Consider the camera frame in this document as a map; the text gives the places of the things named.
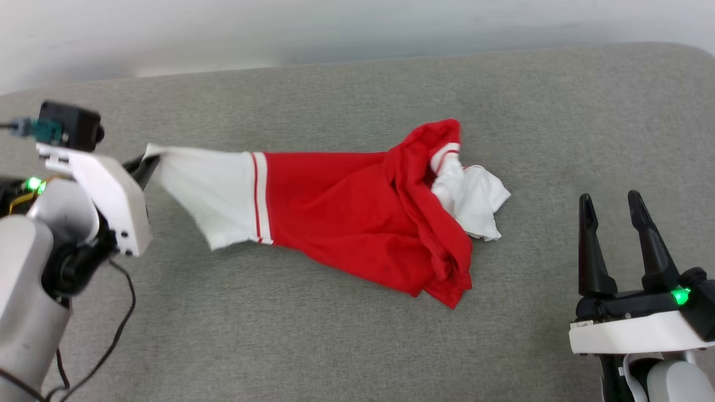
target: white backdrop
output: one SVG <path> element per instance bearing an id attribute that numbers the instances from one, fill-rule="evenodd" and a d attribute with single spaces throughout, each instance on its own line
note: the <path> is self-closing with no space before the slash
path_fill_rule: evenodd
<path id="1" fill-rule="evenodd" d="M 643 40 L 715 53 L 715 1 L 0 0 L 0 94 L 112 77 Z"/>

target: white stripe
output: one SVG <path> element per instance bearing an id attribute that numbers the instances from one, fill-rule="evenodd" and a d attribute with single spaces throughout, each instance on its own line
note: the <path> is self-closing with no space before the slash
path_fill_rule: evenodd
<path id="1" fill-rule="evenodd" d="M 256 158 L 256 203 L 258 204 L 258 223 L 261 226 L 259 236 L 264 244 L 273 244 L 270 237 L 270 222 L 268 221 L 268 204 L 266 203 L 266 184 L 268 183 L 268 162 L 263 152 L 253 152 Z"/>
<path id="2" fill-rule="evenodd" d="M 437 173 L 437 169 L 440 166 L 442 157 L 444 157 L 445 154 L 449 151 L 459 152 L 459 146 L 460 145 L 457 142 L 448 142 L 447 144 L 445 144 L 444 147 L 441 147 L 439 151 L 435 152 L 435 154 L 432 155 L 432 159 L 430 160 L 430 167 L 432 167 L 432 171 L 434 173 Z"/>

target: red stripe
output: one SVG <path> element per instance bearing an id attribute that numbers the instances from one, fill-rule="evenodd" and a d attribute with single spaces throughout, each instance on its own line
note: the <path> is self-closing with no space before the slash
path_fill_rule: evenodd
<path id="1" fill-rule="evenodd" d="M 445 152 L 445 154 L 442 155 L 442 157 L 440 158 L 440 164 L 437 165 L 437 172 L 435 172 L 435 174 L 437 174 L 437 175 L 440 174 L 440 169 L 442 169 L 442 164 L 445 162 L 445 157 L 447 156 L 447 154 L 459 154 L 459 151 L 456 149 L 450 149 L 447 152 Z"/>
<path id="2" fill-rule="evenodd" d="M 262 243 L 261 221 L 258 219 L 258 163 L 253 152 L 251 152 L 251 158 L 253 158 L 253 206 L 256 209 L 256 233 L 258 234 L 258 243 Z"/>

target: red and white garment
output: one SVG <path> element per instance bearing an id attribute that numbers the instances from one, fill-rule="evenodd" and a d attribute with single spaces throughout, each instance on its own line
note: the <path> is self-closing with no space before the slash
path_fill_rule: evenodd
<path id="1" fill-rule="evenodd" d="M 459 162 L 459 123 L 424 124 L 377 153 L 218 152 L 150 144 L 153 178 L 215 250 L 247 240 L 454 308 L 472 286 L 472 242 L 497 239 L 509 198 L 483 167 Z"/>

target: green led indicator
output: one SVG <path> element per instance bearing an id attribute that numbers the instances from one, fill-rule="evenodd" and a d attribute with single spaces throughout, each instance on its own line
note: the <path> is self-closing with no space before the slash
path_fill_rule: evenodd
<path id="1" fill-rule="evenodd" d="M 689 288 L 678 288 L 671 290 L 671 294 L 675 298 L 675 302 L 678 303 L 678 305 L 683 305 L 686 301 L 688 301 L 689 293 Z"/>
<path id="2" fill-rule="evenodd" d="M 42 184 L 42 179 L 38 179 L 37 177 L 30 177 L 25 182 L 25 188 L 28 190 L 35 191 L 40 188 L 41 184 Z"/>

